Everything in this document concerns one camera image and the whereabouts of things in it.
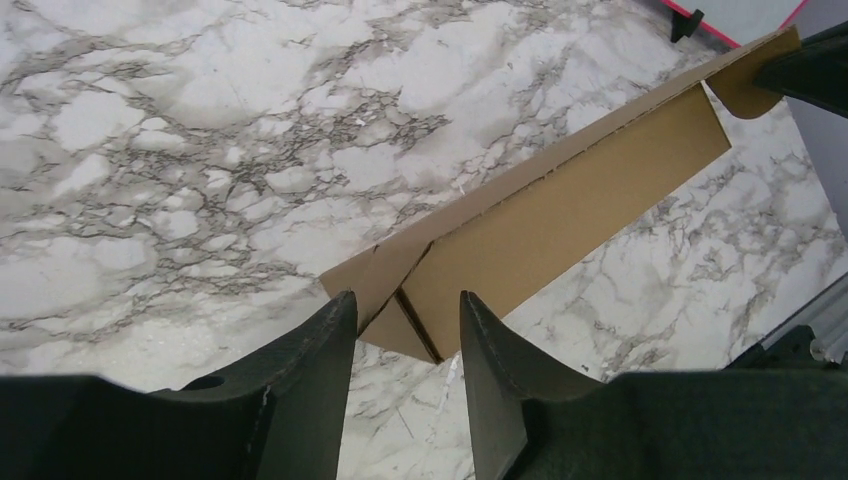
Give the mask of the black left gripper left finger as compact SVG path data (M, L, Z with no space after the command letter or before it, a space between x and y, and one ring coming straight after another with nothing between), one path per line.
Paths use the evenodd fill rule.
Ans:
M357 338L345 291L179 390L93 375L1 380L5 479L332 479Z

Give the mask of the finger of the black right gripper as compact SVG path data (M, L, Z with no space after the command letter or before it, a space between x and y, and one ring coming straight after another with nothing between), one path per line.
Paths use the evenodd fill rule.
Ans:
M847 117L847 22L802 41L801 49L769 61L753 84Z

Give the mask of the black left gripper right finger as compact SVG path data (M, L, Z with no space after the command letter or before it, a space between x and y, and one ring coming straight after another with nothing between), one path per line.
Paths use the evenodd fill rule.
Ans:
M641 371L597 381L460 295L480 479L843 479L847 371Z

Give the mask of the brown cardboard box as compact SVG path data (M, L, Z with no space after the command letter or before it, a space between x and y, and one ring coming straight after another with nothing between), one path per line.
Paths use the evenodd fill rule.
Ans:
M754 85L797 52L795 28L693 68L321 275L352 290L363 341L440 363L460 347L462 291L505 315L730 148L722 105L750 120L779 95Z

